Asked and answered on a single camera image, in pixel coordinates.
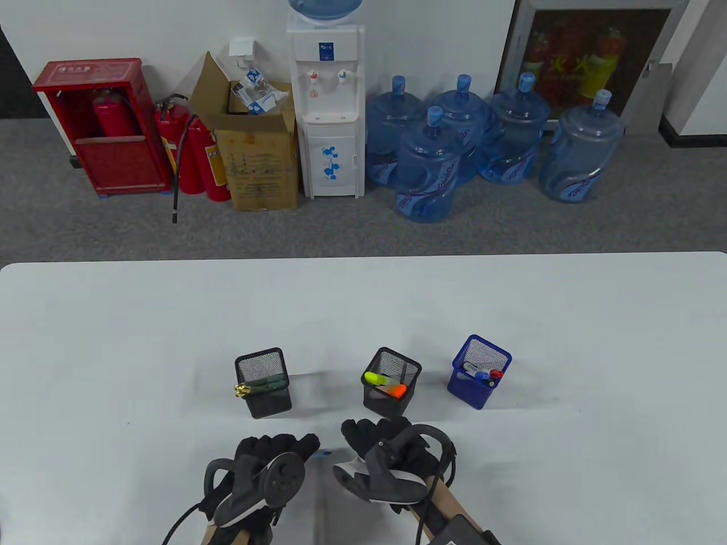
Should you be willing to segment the person's right hand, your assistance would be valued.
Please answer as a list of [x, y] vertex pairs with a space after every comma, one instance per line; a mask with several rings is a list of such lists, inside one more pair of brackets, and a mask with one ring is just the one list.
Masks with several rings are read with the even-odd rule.
[[423, 505], [438, 487], [449, 487], [456, 475], [457, 452], [441, 429], [391, 420], [346, 420], [342, 434], [356, 454], [335, 464], [333, 474], [345, 490], [370, 504], [395, 512]]

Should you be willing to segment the person's left hand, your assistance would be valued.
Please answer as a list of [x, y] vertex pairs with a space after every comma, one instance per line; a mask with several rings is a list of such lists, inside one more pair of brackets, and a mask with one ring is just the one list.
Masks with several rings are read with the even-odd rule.
[[217, 529], [254, 534], [275, 525], [300, 491], [306, 462], [319, 447], [319, 437], [312, 433], [301, 439], [292, 434], [243, 439], [233, 459], [208, 463], [198, 509]]

